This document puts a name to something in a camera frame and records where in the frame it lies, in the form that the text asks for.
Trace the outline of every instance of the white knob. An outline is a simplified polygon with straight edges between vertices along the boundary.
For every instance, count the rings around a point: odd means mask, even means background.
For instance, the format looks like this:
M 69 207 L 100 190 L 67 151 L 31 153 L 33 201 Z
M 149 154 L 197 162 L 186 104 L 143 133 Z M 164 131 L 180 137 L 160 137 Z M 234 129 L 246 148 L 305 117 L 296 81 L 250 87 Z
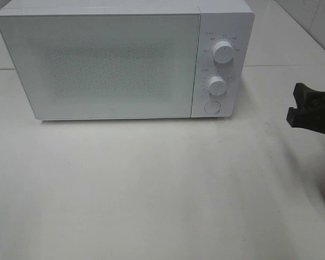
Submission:
M 213 58 L 217 63 L 227 63 L 233 58 L 233 44 L 228 40 L 217 42 L 212 50 Z
M 228 89 L 226 81 L 220 76 L 211 77 L 211 79 L 207 81 L 206 86 L 213 96 L 223 95 Z

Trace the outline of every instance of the black object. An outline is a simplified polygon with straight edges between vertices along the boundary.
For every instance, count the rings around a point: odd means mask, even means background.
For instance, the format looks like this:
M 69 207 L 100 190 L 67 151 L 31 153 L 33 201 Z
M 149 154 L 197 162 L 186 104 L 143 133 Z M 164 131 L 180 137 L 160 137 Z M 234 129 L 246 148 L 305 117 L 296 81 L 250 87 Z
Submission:
M 297 108 L 289 108 L 287 121 L 292 127 L 325 134 L 325 92 L 297 83 L 294 89 Z

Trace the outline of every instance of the power knob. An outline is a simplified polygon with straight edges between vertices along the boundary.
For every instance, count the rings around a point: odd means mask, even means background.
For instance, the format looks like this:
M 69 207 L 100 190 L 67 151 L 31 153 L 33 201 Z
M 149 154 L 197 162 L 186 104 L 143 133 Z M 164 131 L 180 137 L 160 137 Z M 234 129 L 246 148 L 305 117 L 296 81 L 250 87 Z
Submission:
M 233 58 L 234 46 L 229 40 L 222 40 L 213 46 L 212 51 L 215 62 L 228 63 Z
M 226 81 L 220 76 L 211 77 L 206 83 L 207 89 L 213 96 L 220 96 L 223 95 L 228 86 Z

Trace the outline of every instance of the perforated mesh screen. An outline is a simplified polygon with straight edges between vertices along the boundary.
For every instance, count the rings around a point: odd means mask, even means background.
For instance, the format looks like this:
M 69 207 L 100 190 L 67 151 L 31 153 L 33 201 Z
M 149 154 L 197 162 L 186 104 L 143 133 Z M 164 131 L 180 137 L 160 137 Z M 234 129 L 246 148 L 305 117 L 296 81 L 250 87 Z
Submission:
M 190 116 L 198 15 L 0 17 L 40 119 Z

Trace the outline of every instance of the round button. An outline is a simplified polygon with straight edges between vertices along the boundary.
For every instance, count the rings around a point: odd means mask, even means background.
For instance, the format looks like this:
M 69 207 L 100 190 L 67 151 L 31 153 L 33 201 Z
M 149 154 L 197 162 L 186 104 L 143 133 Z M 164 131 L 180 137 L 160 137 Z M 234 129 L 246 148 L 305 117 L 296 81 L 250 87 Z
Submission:
M 212 51 L 213 58 L 217 63 L 228 63 L 233 58 L 233 44 L 228 40 L 217 42 Z
M 210 80 L 207 81 L 206 86 L 213 96 L 223 95 L 228 89 L 226 81 L 220 76 L 211 77 Z
M 209 114 L 217 114 L 220 111 L 220 103 L 218 101 L 210 101 L 205 105 L 205 111 Z

